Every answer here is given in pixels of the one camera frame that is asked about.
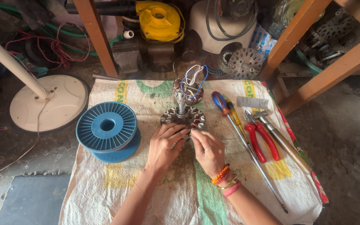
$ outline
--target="white pvc pipe fitting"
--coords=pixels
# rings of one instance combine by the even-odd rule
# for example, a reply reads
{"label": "white pvc pipe fitting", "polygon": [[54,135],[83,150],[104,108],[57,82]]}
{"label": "white pvc pipe fitting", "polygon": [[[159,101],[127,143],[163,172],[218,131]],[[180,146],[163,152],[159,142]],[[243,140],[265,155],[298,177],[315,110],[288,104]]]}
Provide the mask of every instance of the white pvc pipe fitting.
{"label": "white pvc pipe fitting", "polygon": [[132,37],[134,37],[134,32],[132,32],[131,30],[125,31],[125,32],[123,32],[123,37],[126,39],[132,38]]}

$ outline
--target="pliers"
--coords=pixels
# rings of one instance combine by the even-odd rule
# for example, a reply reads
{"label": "pliers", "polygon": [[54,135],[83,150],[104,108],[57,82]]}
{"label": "pliers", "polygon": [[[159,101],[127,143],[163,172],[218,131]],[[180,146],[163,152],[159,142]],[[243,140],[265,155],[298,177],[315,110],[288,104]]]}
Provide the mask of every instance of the pliers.
{"label": "pliers", "polygon": [[269,145],[269,148],[270,148],[270,151],[272,152],[274,160],[279,161],[280,155],[277,150],[277,147],[274,144],[274,141],[272,140],[272,138],[269,136],[269,134],[266,132],[265,128],[263,127],[263,123],[257,122],[249,110],[245,110],[244,115],[245,115],[245,118],[248,120],[248,123],[247,123],[247,125],[245,125],[244,128],[246,130],[248,130],[248,133],[250,134],[251,144],[254,148],[254,151],[255,151],[257,157],[260,159],[260,161],[262,163],[265,163],[266,158],[263,155],[263,153],[257,143],[255,130],[258,131],[258,133],[263,137],[263,139]]}

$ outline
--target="blue wire spool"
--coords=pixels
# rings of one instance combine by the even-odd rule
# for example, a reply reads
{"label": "blue wire spool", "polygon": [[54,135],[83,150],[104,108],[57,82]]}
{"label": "blue wire spool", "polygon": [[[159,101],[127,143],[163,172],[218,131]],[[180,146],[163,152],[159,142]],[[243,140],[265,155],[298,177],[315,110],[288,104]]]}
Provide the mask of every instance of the blue wire spool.
{"label": "blue wire spool", "polygon": [[77,122],[76,136],[84,148],[105,163],[130,158],[141,141],[136,114],[118,102],[105,102],[91,107]]}

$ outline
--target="yellow blower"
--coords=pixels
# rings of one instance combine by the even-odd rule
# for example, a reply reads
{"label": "yellow blower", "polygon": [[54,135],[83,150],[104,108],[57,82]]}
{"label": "yellow blower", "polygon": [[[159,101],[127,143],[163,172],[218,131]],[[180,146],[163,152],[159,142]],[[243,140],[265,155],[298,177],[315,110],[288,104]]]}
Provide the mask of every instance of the yellow blower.
{"label": "yellow blower", "polygon": [[[184,36],[184,18],[175,5],[147,1],[115,1],[98,2],[95,7],[100,15],[139,16],[141,31],[147,40],[172,40],[176,43]],[[74,4],[66,4],[66,10],[70,14],[78,14]],[[183,27],[180,27],[180,16]]]}

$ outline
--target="finger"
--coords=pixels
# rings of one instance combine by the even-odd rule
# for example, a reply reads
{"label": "finger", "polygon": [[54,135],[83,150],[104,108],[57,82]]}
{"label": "finger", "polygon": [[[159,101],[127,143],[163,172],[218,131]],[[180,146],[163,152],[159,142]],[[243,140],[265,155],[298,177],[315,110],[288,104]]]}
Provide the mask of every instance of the finger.
{"label": "finger", "polygon": [[174,135],[180,129],[183,129],[185,126],[186,125],[184,125],[184,124],[179,124],[179,125],[172,126],[164,134],[162,134],[162,137],[163,138],[169,138],[170,136]]}
{"label": "finger", "polygon": [[162,126],[158,126],[158,127],[156,128],[155,133],[154,133],[152,136],[155,137],[161,128],[162,128]]}
{"label": "finger", "polygon": [[201,133],[203,135],[208,136],[216,145],[218,145],[218,146],[223,145],[223,142],[221,142],[220,139],[217,136],[215,136],[214,134],[206,132],[206,131],[201,131]]}
{"label": "finger", "polygon": [[194,143],[195,157],[196,158],[202,157],[204,155],[204,151],[202,149],[201,142],[198,139],[196,139],[195,137],[193,137],[193,136],[191,136],[191,140]]}
{"label": "finger", "polygon": [[201,133],[201,131],[197,130],[197,129],[192,129],[191,130],[191,136],[195,137],[196,139],[198,139],[202,146],[204,147],[204,149],[207,149],[209,147],[212,147],[212,142],[210,140],[210,137],[204,135]]}
{"label": "finger", "polygon": [[175,135],[172,135],[171,137],[168,138],[168,141],[170,143],[175,143],[176,141],[182,139],[186,134],[188,134],[188,132],[190,131],[190,129],[184,129],[180,132],[178,132]]}
{"label": "finger", "polygon": [[175,123],[168,123],[168,124],[164,124],[162,125],[162,127],[160,128],[157,136],[162,136],[162,134],[164,134],[170,127],[176,126],[177,124]]}
{"label": "finger", "polygon": [[176,153],[176,157],[178,156],[180,150],[181,150],[181,147],[183,146],[184,142],[186,142],[185,139],[180,139],[178,142],[176,142],[176,144],[174,145],[174,147],[172,148]]}

